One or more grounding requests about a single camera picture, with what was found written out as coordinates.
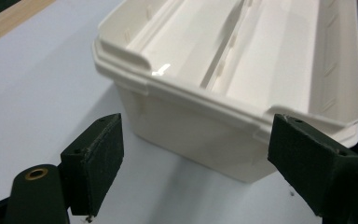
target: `white plastic container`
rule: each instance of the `white plastic container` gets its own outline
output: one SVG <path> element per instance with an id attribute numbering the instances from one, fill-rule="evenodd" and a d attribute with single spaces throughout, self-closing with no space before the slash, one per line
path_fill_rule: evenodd
<path id="1" fill-rule="evenodd" d="M 135 133 L 253 182 L 275 113 L 358 141 L 357 22 L 353 0 L 128 0 L 93 53 Z"/>

